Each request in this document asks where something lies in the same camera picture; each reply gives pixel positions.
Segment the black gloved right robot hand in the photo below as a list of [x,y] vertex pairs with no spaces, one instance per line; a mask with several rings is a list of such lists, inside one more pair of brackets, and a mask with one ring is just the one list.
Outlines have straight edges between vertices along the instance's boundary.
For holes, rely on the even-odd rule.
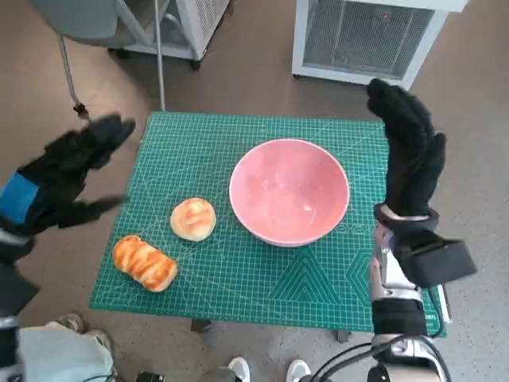
[[384,204],[397,216],[428,216],[445,166],[446,136],[435,131],[425,105],[403,88],[373,79],[367,95],[389,145]]

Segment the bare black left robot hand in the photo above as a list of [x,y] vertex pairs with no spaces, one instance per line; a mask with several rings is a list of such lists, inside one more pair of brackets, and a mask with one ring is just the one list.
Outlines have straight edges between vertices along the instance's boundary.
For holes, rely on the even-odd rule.
[[133,119],[111,114],[48,143],[41,156],[18,167],[1,187],[1,229],[15,236],[35,236],[54,226],[90,223],[124,203],[125,195],[96,201],[78,196],[88,172],[102,169],[134,129]]

